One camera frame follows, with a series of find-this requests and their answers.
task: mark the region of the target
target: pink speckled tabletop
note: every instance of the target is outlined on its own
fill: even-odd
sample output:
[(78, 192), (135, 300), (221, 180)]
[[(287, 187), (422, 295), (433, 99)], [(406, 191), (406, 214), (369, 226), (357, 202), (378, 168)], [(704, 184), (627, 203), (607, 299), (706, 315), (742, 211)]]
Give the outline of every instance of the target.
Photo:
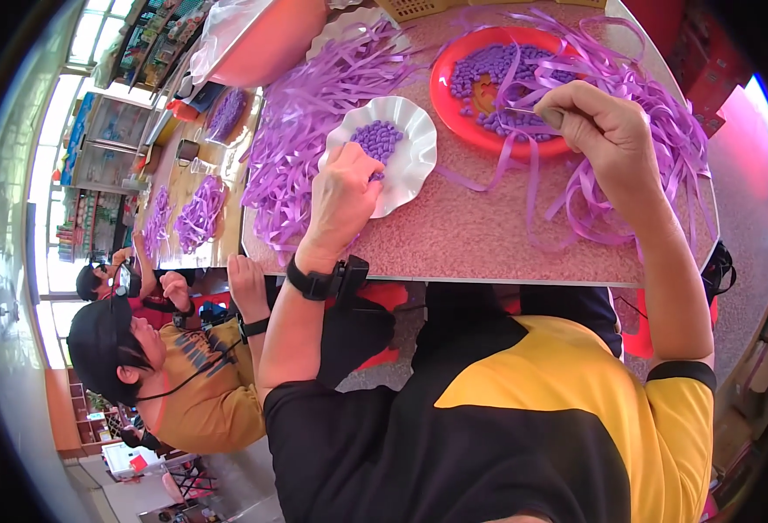
[[(572, 27), (582, 18), (601, 14), (601, 10), (593, 7), (534, 2), (496, 6), (475, 14), (471, 21), (475, 25), (527, 25), (499, 13), (525, 13), (529, 6), (538, 7)], [(625, 17), (636, 23), (618, 0), (609, 0), (605, 14)], [(431, 48), (430, 58), (436, 48), (461, 33), (460, 27), (451, 25), (458, 16), (459, 9), (450, 9), (442, 14), (411, 20), (408, 23), (414, 25), (408, 32), (411, 43)], [(633, 55), (640, 49), (640, 41), (625, 27), (602, 26), (591, 34), (607, 47), (624, 54)], [(683, 96), (671, 72), (650, 40), (646, 40), (642, 66), (682, 103)], [(427, 81), (418, 81), (393, 94), (411, 99), (431, 115), (438, 132), (439, 165), (483, 184), (492, 178), (497, 157), (468, 145), (442, 123), (432, 108)], [(543, 214), (563, 193), (581, 159), (581, 155), (568, 153), (541, 164), (536, 221), (532, 230), (544, 244), (558, 244), (570, 232), (563, 211), (552, 222), (546, 222)], [(528, 176), (526, 171), (510, 170), (498, 186), (480, 194), (431, 173), (415, 200), (387, 217), (371, 220), (349, 254), (369, 261), (370, 277), (379, 278), (615, 286), (641, 283), (642, 267), (633, 246), (599, 245), (580, 239), (559, 252), (546, 252), (532, 245), (525, 226)], [(699, 185), (717, 226), (712, 182), (702, 179)], [(684, 230), (688, 231), (683, 187), (679, 189), (676, 211)], [(703, 267), (714, 241), (700, 210), (696, 209), (695, 220), (695, 258)], [(283, 272), (274, 251), (253, 235), (253, 213), (248, 209), (244, 214), (242, 241), (248, 255), (259, 261), (266, 272)]]

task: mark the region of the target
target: basket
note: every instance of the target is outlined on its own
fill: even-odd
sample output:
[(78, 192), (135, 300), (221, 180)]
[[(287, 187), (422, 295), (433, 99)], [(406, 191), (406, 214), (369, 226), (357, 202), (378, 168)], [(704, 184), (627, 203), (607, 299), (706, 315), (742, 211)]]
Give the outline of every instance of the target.
[[(376, 0), (396, 22), (445, 11), (449, 7), (491, 5), (495, 3), (532, 3), (535, 0)], [(608, 0), (555, 0), (556, 3), (599, 7), (604, 9)]]

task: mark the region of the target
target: hand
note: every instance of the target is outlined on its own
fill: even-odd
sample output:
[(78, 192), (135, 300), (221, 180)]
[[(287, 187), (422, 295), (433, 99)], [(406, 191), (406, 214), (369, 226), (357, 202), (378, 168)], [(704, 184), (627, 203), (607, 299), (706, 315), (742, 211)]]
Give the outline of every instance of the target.
[(138, 253), (140, 251), (145, 252), (146, 249), (146, 236), (143, 234), (143, 231), (136, 230), (134, 233), (131, 234), (131, 241), (134, 242), (134, 249)]
[[(357, 143), (330, 151), (326, 167), (311, 184), (311, 225), (300, 243), (298, 262), (315, 259), (319, 263), (310, 269), (328, 266), (326, 272), (331, 271), (340, 253), (376, 210), (383, 186), (369, 179), (372, 173), (383, 170), (384, 164), (367, 156)], [(305, 272), (299, 263), (297, 266)]]
[(588, 157), (599, 187), (630, 226), (642, 225), (660, 205), (670, 212), (648, 116), (638, 103), (574, 80), (549, 91), (535, 110), (573, 151)]
[(253, 259), (242, 255), (228, 256), (228, 284), (232, 300), (245, 323), (271, 316), (265, 294), (265, 275)]
[(169, 298), (180, 312), (189, 312), (192, 303), (189, 298), (187, 279), (180, 273), (169, 271), (160, 277), (163, 297)]
[(134, 254), (134, 249), (131, 247), (121, 248), (111, 256), (111, 263), (113, 265), (122, 265), (128, 258)]

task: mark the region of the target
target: wavy white dish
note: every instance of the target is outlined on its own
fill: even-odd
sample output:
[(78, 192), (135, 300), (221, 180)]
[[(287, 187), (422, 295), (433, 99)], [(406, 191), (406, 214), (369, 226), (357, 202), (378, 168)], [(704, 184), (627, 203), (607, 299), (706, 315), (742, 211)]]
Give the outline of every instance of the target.
[(329, 0), (329, 9), (346, 9), (350, 6), (356, 6), (363, 3), (364, 0)]
[(323, 168), (332, 148), (347, 143), (358, 127), (368, 126), (375, 120), (391, 121), (404, 133), (404, 138), (396, 144), (396, 151), (387, 160), (384, 190), (372, 214), (372, 217), (385, 217), (415, 198), (425, 178), (436, 166), (436, 126), (425, 110), (400, 96), (371, 99), (363, 107), (349, 111), (340, 127), (329, 133), (326, 152), (320, 157), (317, 167)]
[[(344, 33), (344, 27), (352, 24), (372, 26), (375, 22), (378, 22), (378, 20), (381, 19), (382, 15), (386, 16), (390, 20), (390, 24), (398, 29), (398, 24), (396, 24), (387, 12), (380, 7), (360, 7), (351, 13), (343, 13), (338, 16), (334, 22), (323, 27), (323, 31), (311, 41), (311, 48), (309, 49), (309, 52), (306, 53), (306, 61), (316, 57), (329, 40), (345, 40), (349, 37), (357, 37), (366, 31), (364, 27), (356, 27)], [(396, 38), (396, 47), (394, 49), (396, 53), (408, 47), (410, 47), (410, 40), (408, 40), (408, 37), (401, 35)]]

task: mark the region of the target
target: refrigerator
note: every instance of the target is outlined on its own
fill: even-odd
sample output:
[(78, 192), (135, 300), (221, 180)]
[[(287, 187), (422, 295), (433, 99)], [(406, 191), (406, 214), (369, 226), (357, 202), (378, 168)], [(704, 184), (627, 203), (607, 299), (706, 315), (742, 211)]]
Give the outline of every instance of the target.
[(70, 131), (60, 183), (80, 189), (136, 194), (122, 187), (139, 160), (151, 108), (113, 96), (87, 93)]

